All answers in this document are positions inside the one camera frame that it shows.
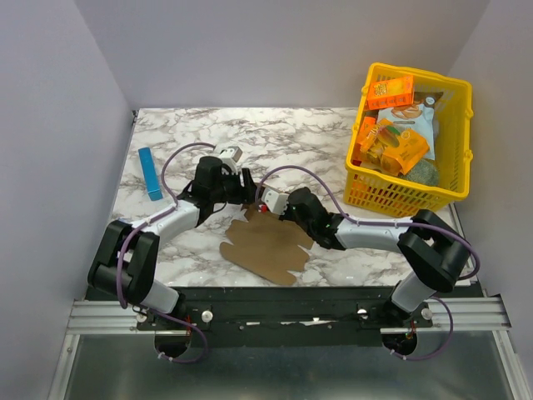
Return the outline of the orange snack box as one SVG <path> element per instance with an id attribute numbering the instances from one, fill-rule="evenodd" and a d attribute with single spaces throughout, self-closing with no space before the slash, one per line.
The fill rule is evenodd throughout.
<path id="1" fill-rule="evenodd" d="M 414 77 L 402 77 L 372 82 L 366 95 L 365 108 L 378 110 L 409 106 L 414 101 Z"/>

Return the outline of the long blue box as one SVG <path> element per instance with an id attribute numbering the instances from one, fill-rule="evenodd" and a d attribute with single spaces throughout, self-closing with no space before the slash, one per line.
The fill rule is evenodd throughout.
<path id="1" fill-rule="evenodd" d="M 141 147 L 137 150 L 137 152 L 148 197 L 151 201 L 161 200 L 162 190 L 159 185 L 158 175 L 151 149 L 149 147 Z"/>

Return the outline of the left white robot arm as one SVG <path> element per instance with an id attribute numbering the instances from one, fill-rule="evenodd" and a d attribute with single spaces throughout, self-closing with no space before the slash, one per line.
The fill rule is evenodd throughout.
<path id="1" fill-rule="evenodd" d="M 156 310 L 163 327 L 178 328 L 185 317 L 185 298 L 155 279 L 160 246 L 203 224 L 218 203 L 252 204 L 256 190 L 248 168 L 232 172 L 228 161 L 202 157 L 175 203 L 143 220 L 118 219 L 107 225 L 87 275 L 88 285 L 115 296 L 122 305 Z"/>

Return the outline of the brown cardboard box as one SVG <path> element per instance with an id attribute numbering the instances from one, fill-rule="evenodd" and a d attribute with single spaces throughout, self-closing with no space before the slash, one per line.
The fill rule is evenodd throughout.
<path id="1" fill-rule="evenodd" d="M 219 247 L 224 259 L 284 287 L 296 283 L 314 243 L 296 223 L 253 206 L 245 208 L 242 220 L 231 222 L 226 237 Z"/>

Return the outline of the green textured pouch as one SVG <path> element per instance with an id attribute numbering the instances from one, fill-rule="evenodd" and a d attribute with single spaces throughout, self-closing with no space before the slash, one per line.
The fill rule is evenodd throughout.
<path id="1" fill-rule="evenodd" d="M 411 183 L 437 187 L 440 174 L 436 165 L 430 160 L 422 158 L 407 174 L 401 175 L 402 179 Z"/>

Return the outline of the small orange packet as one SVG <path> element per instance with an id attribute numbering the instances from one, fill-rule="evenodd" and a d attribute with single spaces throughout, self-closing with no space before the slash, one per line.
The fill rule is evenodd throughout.
<path id="1" fill-rule="evenodd" d="M 360 130 L 358 135 L 361 138 L 365 138 L 370 130 L 376 125 L 376 118 L 365 116 L 361 122 Z"/>

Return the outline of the light blue snack bag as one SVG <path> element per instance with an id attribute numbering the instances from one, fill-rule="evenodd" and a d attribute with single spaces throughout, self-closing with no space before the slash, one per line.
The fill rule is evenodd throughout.
<path id="1" fill-rule="evenodd" d="M 424 102 L 414 102 L 409 106 L 389 107 L 381 109 L 376 120 L 386 119 L 397 125 L 400 129 L 411 129 L 421 135 L 427 142 L 429 150 L 424 158 L 435 159 L 435 137 L 433 118 L 435 110 Z"/>

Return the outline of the yellow plastic basket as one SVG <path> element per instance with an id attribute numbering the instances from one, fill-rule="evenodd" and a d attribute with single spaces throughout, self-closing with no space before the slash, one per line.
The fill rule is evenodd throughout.
<path id="1" fill-rule="evenodd" d="M 365 102 L 369 87 L 374 82 L 405 75 L 414 77 L 414 89 L 417 91 L 443 93 L 435 109 L 435 119 L 439 123 L 436 166 L 440 174 L 436 187 L 387 176 L 352 162 L 356 135 L 366 116 Z M 473 116 L 472 86 L 469 82 L 413 67 L 397 67 L 381 62 L 371 64 L 361 89 L 361 100 L 346 154 L 344 203 L 401 218 L 412 216 L 420 209 L 437 211 L 449 203 L 464 200 L 470 191 L 473 158 L 470 128 Z"/>

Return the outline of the orange mango snack bag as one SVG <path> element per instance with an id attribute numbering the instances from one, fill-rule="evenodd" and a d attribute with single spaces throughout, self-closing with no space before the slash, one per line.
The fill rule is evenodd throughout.
<path id="1" fill-rule="evenodd" d="M 356 136 L 357 158 L 392 176 L 406 175 L 428 153 L 427 140 L 415 130 L 383 118 Z"/>

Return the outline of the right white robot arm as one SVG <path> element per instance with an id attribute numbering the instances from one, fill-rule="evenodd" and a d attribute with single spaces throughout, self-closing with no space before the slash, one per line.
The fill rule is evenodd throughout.
<path id="1" fill-rule="evenodd" d="M 436 293 L 449 293 L 460 280 L 471 252 L 468 242 L 432 211 L 400 219 L 350 219 L 329 212 L 309 188 L 288 195 L 281 219 L 296 223 L 325 249 L 376 249 L 400 253 L 411 273 L 393 288 L 383 316 L 400 327 Z"/>

